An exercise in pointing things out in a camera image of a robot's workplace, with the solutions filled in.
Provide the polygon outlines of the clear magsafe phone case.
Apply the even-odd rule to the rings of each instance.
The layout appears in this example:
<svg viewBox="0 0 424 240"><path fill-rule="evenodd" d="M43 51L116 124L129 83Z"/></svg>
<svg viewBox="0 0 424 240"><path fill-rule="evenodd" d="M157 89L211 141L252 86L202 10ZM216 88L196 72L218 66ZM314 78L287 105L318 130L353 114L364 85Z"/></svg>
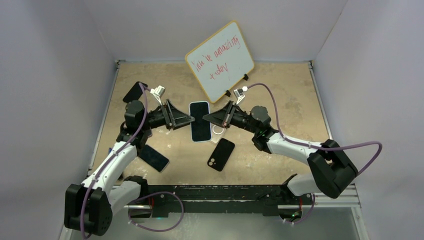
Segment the clear magsafe phone case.
<svg viewBox="0 0 424 240"><path fill-rule="evenodd" d="M214 144L217 144L225 135L227 129L217 125L212 125L211 128L211 139L210 141Z"/></svg>

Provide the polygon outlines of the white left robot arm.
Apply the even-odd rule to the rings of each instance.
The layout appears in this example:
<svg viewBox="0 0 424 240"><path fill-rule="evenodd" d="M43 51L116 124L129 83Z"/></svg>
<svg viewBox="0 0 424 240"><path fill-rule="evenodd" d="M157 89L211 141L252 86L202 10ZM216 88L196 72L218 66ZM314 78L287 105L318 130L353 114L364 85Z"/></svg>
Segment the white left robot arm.
<svg viewBox="0 0 424 240"><path fill-rule="evenodd" d="M157 195L166 195L165 191L151 193L147 180L141 176L130 176L120 186L114 185L129 163L140 156L151 129L165 126L176 130L194 121L168 99L152 111L147 111L147 105L139 100L129 102L116 143L106 159L82 183L66 189L64 226L80 231L84 239L102 236L125 205L142 205Z"/></svg>

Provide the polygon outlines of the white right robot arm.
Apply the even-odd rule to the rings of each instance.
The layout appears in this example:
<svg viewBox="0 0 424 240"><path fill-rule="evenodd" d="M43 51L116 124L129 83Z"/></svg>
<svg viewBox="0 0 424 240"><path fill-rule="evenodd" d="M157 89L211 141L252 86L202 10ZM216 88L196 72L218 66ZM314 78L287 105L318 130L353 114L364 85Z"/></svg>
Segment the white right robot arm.
<svg viewBox="0 0 424 240"><path fill-rule="evenodd" d="M264 106L257 105L246 112L230 100L222 109L204 115L203 119L225 129L235 126L251 132L252 142L259 151L286 156L307 165L310 173L294 174L282 184L280 196L288 204L294 203L301 195L318 192L336 199L359 174L344 151L330 150L339 146L334 140L317 143L315 149L315 142L282 137L271 126L272 119Z"/></svg>

